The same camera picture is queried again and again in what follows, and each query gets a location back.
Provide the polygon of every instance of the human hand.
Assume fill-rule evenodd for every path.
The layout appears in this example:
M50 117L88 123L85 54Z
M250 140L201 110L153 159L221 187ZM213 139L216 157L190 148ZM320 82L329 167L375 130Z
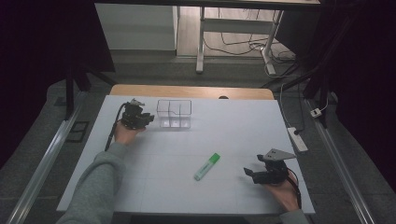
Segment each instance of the human hand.
M297 180L291 171L289 171L289 177L297 184ZM279 185L265 184L263 186L274 195L286 211L291 212L300 209L297 203L296 191L288 180L283 181Z
M145 130L146 130L146 128L136 129L136 130L127 129L119 121L119 122L117 122L116 131L114 132L115 142L118 142L118 143L124 144L125 146L128 146L129 144L131 144L134 141L134 139L138 133L141 133Z

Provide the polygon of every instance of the gray sleeve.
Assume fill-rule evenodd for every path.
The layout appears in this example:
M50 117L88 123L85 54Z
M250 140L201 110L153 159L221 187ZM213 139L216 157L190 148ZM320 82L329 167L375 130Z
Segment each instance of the gray sleeve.
M57 223L110 223L114 195L120 188L125 165L126 146L113 143L99 153L79 179L66 213Z
M303 210L295 210L279 216L283 224L309 224Z

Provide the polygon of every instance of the wire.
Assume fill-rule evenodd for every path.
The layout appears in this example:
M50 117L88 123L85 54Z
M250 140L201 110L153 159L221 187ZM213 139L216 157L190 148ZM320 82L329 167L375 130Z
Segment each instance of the wire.
M249 53L249 52L251 52L251 51L254 50L254 49L250 49L250 50L248 50L248 51L246 51L246 52L233 53L233 52L226 51L226 50L223 50L223 49L213 49L213 48L210 48L210 47L206 44L205 39L204 39L204 43L205 43L206 47L209 48L209 49L216 50L216 51L221 51L221 52L228 53L228 54L231 54L231 55L243 55L243 54L247 54L247 53Z
M280 96L279 96L279 102L280 102L280 110L282 111L282 117L283 119L286 121L286 123L289 125L289 127L291 128L290 123L288 122L288 119L285 116L285 110L283 109L283 103L282 103L282 91L283 91L283 85L285 85L285 83L282 84L282 86L280 87Z
M282 112L282 117L283 119L286 121L286 123L289 125L289 127L291 128L290 122L288 121L288 119L286 118L285 115L285 110L283 108L283 102L282 102L282 93L283 93L283 85L285 85L285 83L282 84L282 86L280 87L280 94L279 94L279 103L280 103L280 110ZM300 106L300 113L301 113L301 118L302 118L302 124L303 124L303 128L296 130L299 133L302 132L303 130L305 130L305 121L304 121L304 113L303 113L303 107L301 105L301 96L300 96L300 84L298 85L298 102L299 102L299 106Z
M105 151L108 150L108 148L110 147L111 140L113 140L113 135L114 135L114 132L116 131L117 122L119 121L120 112L121 112L122 108L125 107L125 106L128 105L128 104L129 104L129 103L124 103L124 104L122 104L122 105L120 106L119 112L117 113L117 116L116 116L116 121L114 121L113 127L111 128L111 132L110 132L110 134L108 135L108 139L107 139Z
M250 19L251 14L252 14L252 9L250 9L248 13L249 13L249 14L248 14L248 16L246 17L246 20ZM257 11L256 20L259 18L259 14L260 14L260 9ZM220 11L220 8L219 8L219 7L218 7L218 16L219 16L219 19L222 18L221 11ZM246 44L246 43L248 43L250 49L252 49L252 47L251 47L252 45L253 45L253 46L254 46L254 45L259 45L259 46L253 47L253 49L256 49L256 48L261 47L261 46L265 46L264 43L251 43L251 42L263 41L263 40L267 40L267 39L268 39L268 38L262 38L262 39L255 39L255 40L252 40L251 38L253 37L253 34L250 34L250 38L249 38L249 40L247 40L247 41L226 43L225 40L224 40L223 33L220 33L220 35L221 35L221 40L222 40L222 42L223 42L224 45L227 45L227 46L228 46L228 45L237 45L237 44Z
M296 178L296 182L297 182L297 186L298 186L298 185L299 185L299 181L298 181L298 176L297 176L297 174L294 173L294 171L292 171L289 167L288 167L288 170L290 170L290 171L294 174L294 177Z
M301 95L300 95L300 83L297 85L297 93L298 93L298 103L300 106L300 112L301 112L301 120L303 123L303 128L299 130L299 133L305 130L305 120L304 120L304 113L303 113L303 107L301 105Z
M289 68L286 69L286 71L285 71L282 75L280 75L279 77L288 77L287 75L290 74L290 73L292 73L292 72L294 72L298 67L300 67L300 65L299 65L298 63L292 64L292 65L289 66ZM271 84L271 83L274 82L274 81L276 81L276 79L264 83L264 84L260 87L260 89L265 88L268 84Z
M277 63L294 63L294 62L296 61L295 58L281 58L281 57L279 56L281 53L291 52L291 50L280 51L280 52L277 54L277 57L274 55L274 53L273 53L272 50L270 50L270 52L271 52L271 59L273 59L273 60L274 60L275 62L277 62Z
M320 111L326 109L328 104L329 104L329 97L327 97L327 99L326 99L326 105L322 109L320 109Z
M294 181L293 181L289 176L287 176L286 179L289 181L289 183L293 186L294 190L296 191L296 195L297 195L297 204L298 204L299 208L301 209L301 208L302 208L302 203L301 203L301 192L300 192L300 190L299 190L299 188L298 188L298 177L297 177L297 175L296 175L295 173L294 173L294 176L296 177L296 182L297 182L297 183L294 183Z

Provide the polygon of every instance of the wall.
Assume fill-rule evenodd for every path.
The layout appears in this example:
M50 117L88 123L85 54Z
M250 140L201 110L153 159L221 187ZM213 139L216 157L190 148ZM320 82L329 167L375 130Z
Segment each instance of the wall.
M110 49L175 50L176 7L95 4Z

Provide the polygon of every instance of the clear plastic box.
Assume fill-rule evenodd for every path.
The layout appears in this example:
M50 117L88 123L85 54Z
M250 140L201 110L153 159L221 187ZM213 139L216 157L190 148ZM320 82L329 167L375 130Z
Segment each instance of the clear plastic box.
M163 128L191 127L190 100L159 100L157 114Z

